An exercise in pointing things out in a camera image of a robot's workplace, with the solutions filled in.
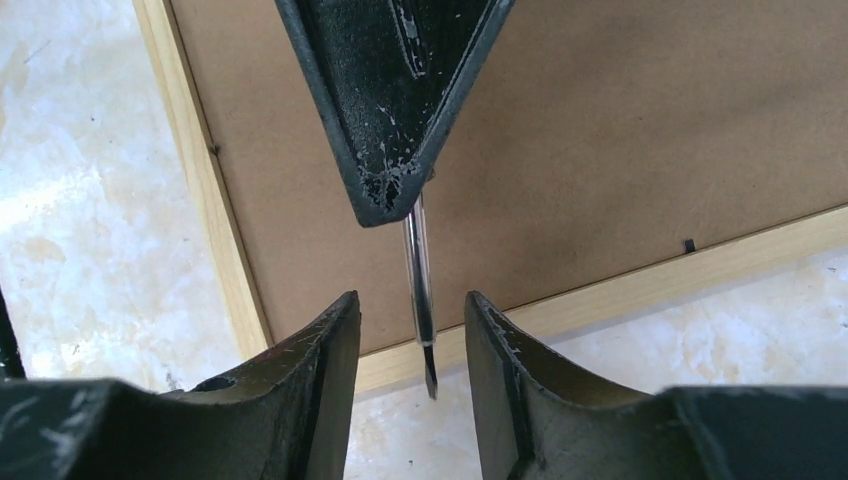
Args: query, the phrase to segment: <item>chisel tip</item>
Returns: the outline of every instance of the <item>chisel tip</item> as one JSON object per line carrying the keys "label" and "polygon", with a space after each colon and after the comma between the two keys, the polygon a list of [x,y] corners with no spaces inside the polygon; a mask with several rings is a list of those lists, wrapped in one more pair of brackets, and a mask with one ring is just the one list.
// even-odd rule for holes
{"label": "chisel tip", "polygon": [[436,379],[436,360],[433,358],[433,346],[424,347],[424,381],[427,383],[427,393],[436,399],[439,391],[439,381]]}

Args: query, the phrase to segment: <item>marble floor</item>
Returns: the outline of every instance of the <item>marble floor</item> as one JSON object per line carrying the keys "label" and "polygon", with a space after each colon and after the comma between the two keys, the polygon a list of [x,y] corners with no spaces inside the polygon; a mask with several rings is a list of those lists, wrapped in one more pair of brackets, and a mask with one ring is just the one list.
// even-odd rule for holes
{"label": "marble floor", "polygon": [[[131,1],[0,1],[0,285],[28,374],[167,391],[239,363],[201,229]],[[846,300],[848,249],[550,344],[649,392],[845,385]],[[480,477],[464,369],[438,402],[357,398],[346,478],[439,477]]]}

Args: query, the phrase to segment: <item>black metal jaw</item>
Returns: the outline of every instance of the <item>black metal jaw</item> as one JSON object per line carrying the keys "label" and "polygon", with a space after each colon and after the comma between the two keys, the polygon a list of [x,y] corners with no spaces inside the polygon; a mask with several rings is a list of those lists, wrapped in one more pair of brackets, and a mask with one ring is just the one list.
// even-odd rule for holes
{"label": "black metal jaw", "polygon": [[650,396],[568,361],[480,293],[466,350],[485,479],[837,479],[848,389],[682,387]]}
{"label": "black metal jaw", "polygon": [[116,380],[0,384],[0,478],[341,479],[359,299],[190,392]]}
{"label": "black metal jaw", "polygon": [[359,223],[412,210],[514,0],[276,0]]}
{"label": "black metal jaw", "polygon": [[18,340],[3,292],[0,291],[0,381],[13,378],[26,378],[24,364],[21,362],[21,352],[18,350]]}

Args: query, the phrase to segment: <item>wooden frame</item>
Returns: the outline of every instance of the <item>wooden frame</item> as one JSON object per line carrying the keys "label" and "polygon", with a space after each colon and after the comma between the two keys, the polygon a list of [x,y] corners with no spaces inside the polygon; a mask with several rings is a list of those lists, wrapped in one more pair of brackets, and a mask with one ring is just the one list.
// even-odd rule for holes
{"label": "wooden frame", "polygon": [[[233,219],[205,116],[181,48],[169,0],[134,0],[189,191],[206,229],[230,323],[244,359],[270,335]],[[779,225],[683,257],[620,275],[508,312],[535,337],[551,337],[848,245],[848,206]],[[462,326],[439,332],[436,362],[465,362]],[[409,342],[360,358],[356,391],[421,375],[420,347]]]}

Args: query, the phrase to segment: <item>frame backing board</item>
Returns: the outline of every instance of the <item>frame backing board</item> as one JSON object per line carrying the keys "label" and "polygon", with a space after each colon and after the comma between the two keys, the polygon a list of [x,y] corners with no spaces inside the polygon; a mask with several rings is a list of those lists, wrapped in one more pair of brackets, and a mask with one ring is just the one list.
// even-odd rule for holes
{"label": "frame backing board", "polygon": [[[339,292],[414,336],[399,225],[363,230],[271,0],[173,0],[275,340]],[[516,3],[425,189],[439,328],[848,203],[848,4]]]}

